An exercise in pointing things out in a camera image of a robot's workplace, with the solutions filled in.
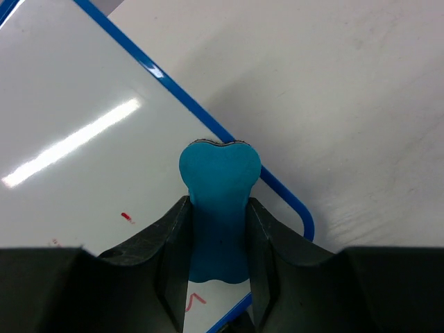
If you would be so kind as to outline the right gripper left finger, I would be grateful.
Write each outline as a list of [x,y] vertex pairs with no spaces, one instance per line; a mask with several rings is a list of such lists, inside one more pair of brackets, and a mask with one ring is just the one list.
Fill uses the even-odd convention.
[[1,250],[2,332],[181,332],[193,241],[183,196],[161,219],[94,256]]

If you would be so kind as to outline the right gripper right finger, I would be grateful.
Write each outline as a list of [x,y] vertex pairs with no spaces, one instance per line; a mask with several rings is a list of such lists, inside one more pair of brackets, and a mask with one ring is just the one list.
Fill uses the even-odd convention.
[[349,247],[331,253],[246,208],[258,332],[442,332],[443,249]]

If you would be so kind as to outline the blue bone-shaped eraser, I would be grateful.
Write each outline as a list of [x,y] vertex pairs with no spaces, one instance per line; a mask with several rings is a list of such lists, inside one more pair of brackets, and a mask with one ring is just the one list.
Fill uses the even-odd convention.
[[246,206],[262,163],[244,142],[197,140],[181,153],[180,175],[192,205],[193,250],[189,280],[239,284],[249,278]]

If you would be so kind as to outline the blue framed small whiteboard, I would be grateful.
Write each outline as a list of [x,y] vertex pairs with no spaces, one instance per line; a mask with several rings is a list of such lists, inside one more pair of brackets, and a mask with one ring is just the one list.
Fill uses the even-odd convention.
[[[230,136],[90,2],[1,3],[1,250],[119,245],[187,196],[198,138]],[[245,288],[205,287],[183,329],[218,330]]]

